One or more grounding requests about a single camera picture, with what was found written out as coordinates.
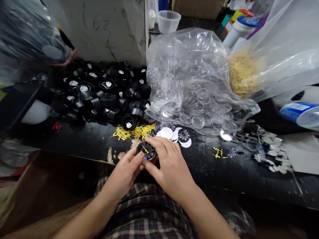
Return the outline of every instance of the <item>white wall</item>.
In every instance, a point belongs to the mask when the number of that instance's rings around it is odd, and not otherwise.
[[[146,64],[144,0],[43,0],[85,60]]]

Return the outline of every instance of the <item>pile of clock parts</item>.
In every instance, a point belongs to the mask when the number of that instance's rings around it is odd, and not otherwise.
[[[151,93],[146,67],[132,68],[127,61],[94,64],[78,57],[54,74],[63,90],[51,104],[51,116],[69,122],[111,121],[127,131],[155,122],[144,113]]]

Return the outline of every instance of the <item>black workbench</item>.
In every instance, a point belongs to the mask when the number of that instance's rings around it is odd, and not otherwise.
[[[23,145],[41,148],[61,154],[117,164],[120,152],[126,152],[132,140],[110,138],[116,125],[108,123],[86,122],[80,126],[62,124],[59,132],[52,129],[57,119],[49,117],[37,125],[19,124],[15,133],[6,139]],[[192,145],[181,147],[195,182],[202,188],[218,188],[292,203],[303,207],[319,209],[319,177],[304,173],[271,172],[251,159],[252,152],[246,151],[240,144],[222,142],[219,138],[200,136],[189,130]],[[223,149],[224,155],[231,147],[244,152],[236,158],[215,158],[212,149]],[[143,172],[140,179],[149,178]]]

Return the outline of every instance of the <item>hand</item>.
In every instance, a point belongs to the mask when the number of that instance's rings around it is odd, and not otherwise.
[[[136,155],[136,148],[137,146],[133,147],[118,162],[101,191],[117,202],[129,192],[141,171],[140,165],[144,159],[144,153],[139,152]]]
[[[143,161],[142,165],[162,189],[181,204],[197,185],[189,172],[179,144],[162,137],[147,137],[145,141],[155,148],[159,156],[160,169],[149,161]]]

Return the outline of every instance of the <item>left hand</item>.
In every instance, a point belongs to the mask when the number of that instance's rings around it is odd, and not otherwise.
[[[119,202],[131,189],[134,180],[144,169],[140,166],[144,160],[144,153],[139,152],[136,155],[136,147],[128,151],[123,158],[118,162],[115,169],[107,179],[101,193],[106,197],[112,197],[113,200]]]

